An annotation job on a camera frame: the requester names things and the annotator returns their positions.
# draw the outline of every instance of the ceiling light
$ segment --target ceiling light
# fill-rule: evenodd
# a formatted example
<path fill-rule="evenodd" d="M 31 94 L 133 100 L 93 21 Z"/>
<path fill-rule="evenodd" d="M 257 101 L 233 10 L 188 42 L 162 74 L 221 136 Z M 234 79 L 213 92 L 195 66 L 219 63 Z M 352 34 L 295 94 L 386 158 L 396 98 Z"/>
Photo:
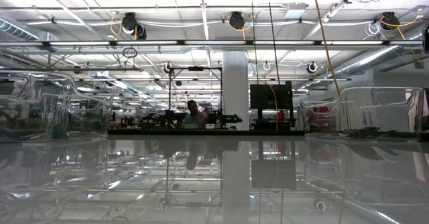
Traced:
<path fill-rule="evenodd" d="M 117 86 L 117 87 L 120 87 L 120 88 L 122 88 L 122 89 L 126 89 L 127 88 L 127 85 L 125 85 L 123 82 L 120 82 L 120 81 L 118 81 L 118 80 L 116 80 L 115 82 L 115 85 Z"/>
<path fill-rule="evenodd" d="M 383 41 L 381 40 L 328 40 L 326 41 L 326 44 L 332 44 L 332 45 L 363 45 L 363 46 L 367 46 L 367 45 L 380 45 L 382 44 Z"/>
<path fill-rule="evenodd" d="M 409 40 L 393 40 L 389 45 L 406 45 L 406 46 L 421 46 L 421 40 L 409 41 Z"/>
<path fill-rule="evenodd" d="M 43 46 L 41 42 L 0 42 L 0 46 Z"/>
<path fill-rule="evenodd" d="M 108 35 L 107 37 L 113 38 L 114 40 L 118 40 L 115 36 L 112 36 L 112 35 Z"/>
<path fill-rule="evenodd" d="M 92 92 L 92 91 L 95 91 L 94 89 L 91 89 L 89 87 L 78 87 L 78 90 L 83 91 L 83 92 Z"/>
<path fill-rule="evenodd" d="M 269 70 L 270 68 L 271 68 L 271 66 L 268 64 L 268 62 L 265 62 L 265 64 L 263 65 L 263 69 Z"/>
<path fill-rule="evenodd" d="M 176 40 L 158 40 L 158 41 L 119 41 L 116 43 L 118 46 L 147 46 L 147 45 L 155 45 L 155 46 L 169 46 L 176 45 Z"/>
<path fill-rule="evenodd" d="M 108 46 L 110 42 L 50 42 L 51 46 Z"/>
<path fill-rule="evenodd" d="M 246 44 L 245 40 L 186 40 L 186 45 L 235 45 Z"/>
<path fill-rule="evenodd" d="M 257 45 L 273 45 L 274 42 L 272 40 L 257 40 L 255 41 Z M 276 40 L 276 45 L 313 45 L 314 41 L 310 40 Z"/>
<path fill-rule="evenodd" d="M 307 72 L 308 74 L 313 74 L 315 73 L 317 70 L 317 64 L 314 62 L 311 62 L 308 66 L 307 66 Z"/>

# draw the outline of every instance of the black monitor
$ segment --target black monitor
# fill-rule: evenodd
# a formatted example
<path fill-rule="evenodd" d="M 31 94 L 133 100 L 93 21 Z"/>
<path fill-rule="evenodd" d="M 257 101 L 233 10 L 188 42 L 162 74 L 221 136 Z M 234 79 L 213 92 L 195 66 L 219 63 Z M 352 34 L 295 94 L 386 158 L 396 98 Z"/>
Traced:
<path fill-rule="evenodd" d="M 292 109 L 292 90 L 287 85 L 271 85 L 277 100 L 277 109 Z M 251 109 L 275 109 L 273 91 L 268 85 L 250 85 Z"/>

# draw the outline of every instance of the clear acrylic box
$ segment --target clear acrylic box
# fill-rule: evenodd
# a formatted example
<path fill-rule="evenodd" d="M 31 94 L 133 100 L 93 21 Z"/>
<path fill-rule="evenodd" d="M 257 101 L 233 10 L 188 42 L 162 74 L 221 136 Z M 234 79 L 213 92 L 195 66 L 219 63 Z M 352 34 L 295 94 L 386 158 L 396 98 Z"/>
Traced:
<path fill-rule="evenodd" d="M 362 205 L 427 205 L 429 150 L 416 137 L 423 98 L 423 89 L 362 87 L 302 101 L 305 182 Z"/>
<path fill-rule="evenodd" d="M 0 223 L 48 223 L 107 177 L 111 100 L 51 72 L 0 70 Z"/>

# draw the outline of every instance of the white column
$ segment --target white column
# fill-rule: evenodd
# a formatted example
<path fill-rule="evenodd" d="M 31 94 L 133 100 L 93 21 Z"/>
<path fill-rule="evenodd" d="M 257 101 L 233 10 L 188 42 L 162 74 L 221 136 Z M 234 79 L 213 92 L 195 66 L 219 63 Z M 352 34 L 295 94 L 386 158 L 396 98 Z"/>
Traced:
<path fill-rule="evenodd" d="M 249 96 L 245 52 L 223 53 L 223 107 L 226 114 L 237 114 L 243 120 L 237 130 L 249 130 Z M 236 144 L 237 140 L 228 140 Z M 222 208 L 225 224 L 248 224 L 250 218 L 249 142 L 239 143 L 236 152 L 223 156 Z"/>

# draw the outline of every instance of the yellow cable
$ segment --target yellow cable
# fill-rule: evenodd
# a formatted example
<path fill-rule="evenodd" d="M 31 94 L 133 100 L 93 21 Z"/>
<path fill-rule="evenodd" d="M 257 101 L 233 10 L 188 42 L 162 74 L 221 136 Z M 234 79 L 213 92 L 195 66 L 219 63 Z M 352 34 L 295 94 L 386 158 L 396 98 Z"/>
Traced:
<path fill-rule="evenodd" d="M 323 24 L 322 24 L 322 16 L 320 16 L 319 4 L 318 4 L 317 0 L 314 0 L 314 1 L 316 2 L 317 16 L 319 18 L 320 29 L 322 30 L 322 37 L 323 37 L 323 42 L 324 42 L 324 50 L 326 51 L 326 57 L 328 58 L 330 73 L 332 74 L 332 77 L 334 78 L 336 93 L 338 94 L 338 96 L 340 96 L 340 88 L 338 86 L 338 82 L 336 81 L 336 76 L 335 76 L 334 69 L 332 68 L 332 62 L 330 61 L 330 56 L 329 56 L 329 51 L 328 51 L 328 44 L 326 43 L 326 37 L 324 35 L 324 28 L 323 28 Z"/>
<path fill-rule="evenodd" d="M 404 27 L 404 26 L 410 25 L 410 24 L 412 24 L 412 23 L 415 23 L 415 22 L 417 21 L 417 17 L 416 17 L 413 21 L 411 21 L 411 22 L 409 22 L 409 23 L 405 23 L 405 24 L 403 24 L 403 25 L 394 25 L 394 24 L 390 24 L 390 23 L 386 23 L 386 22 L 384 22 L 384 21 L 383 21 L 383 19 L 384 19 L 384 18 L 385 18 L 384 16 L 383 16 L 383 17 L 381 17 L 380 21 L 381 21 L 383 24 L 388 25 L 388 26 L 390 26 L 390 27 Z"/>
<path fill-rule="evenodd" d="M 116 36 L 121 34 L 122 32 L 122 17 L 121 17 L 121 23 L 119 25 L 119 33 L 115 32 L 115 30 L 113 30 L 113 18 L 115 17 L 115 14 L 112 13 L 112 20 L 110 21 L 110 30 L 112 31 L 113 34 L 115 34 Z"/>
<path fill-rule="evenodd" d="M 273 94 L 274 94 L 274 104 L 275 104 L 275 129 L 277 130 L 277 131 L 279 131 L 279 123 L 278 123 L 278 112 L 277 112 L 277 97 L 275 96 L 275 92 L 274 92 L 274 90 L 273 90 L 273 88 L 271 87 L 271 85 L 270 84 L 267 84 L 268 86 L 269 86 L 269 88 L 271 89 L 271 91 L 273 92 Z"/>
<path fill-rule="evenodd" d="M 406 40 L 405 39 L 405 36 L 404 36 L 404 34 L 402 33 L 402 31 L 401 31 L 401 29 L 399 28 L 399 27 L 397 27 L 397 30 L 400 32 L 400 35 L 401 35 L 401 37 L 402 37 L 402 39 L 403 40 Z M 420 59 L 420 57 L 418 57 L 417 56 L 417 54 L 413 51 L 413 49 L 410 49 L 411 50 L 411 53 L 414 55 L 414 58 L 422 65 L 422 66 L 424 66 L 424 63 L 422 62 L 422 60 Z"/>
<path fill-rule="evenodd" d="M 239 30 L 239 29 L 236 29 L 236 28 L 234 28 L 230 23 L 229 23 L 229 18 L 230 18 L 231 16 L 228 16 L 228 18 L 227 18 L 227 21 L 228 21 L 228 25 L 229 25 L 229 27 L 231 28 L 231 29 L 233 29 L 233 30 L 235 30 L 235 31 L 241 31 L 241 32 L 243 32 L 243 39 L 244 40 L 246 40 L 246 35 L 245 35 L 245 31 L 246 30 L 248 30 L 250 27 L 252 27 L 252 25 L 249 25 L 249 27 L 247 27 L 247 28 L 243 28 L 243 29 L 241 29 L 241 30 Z"/>

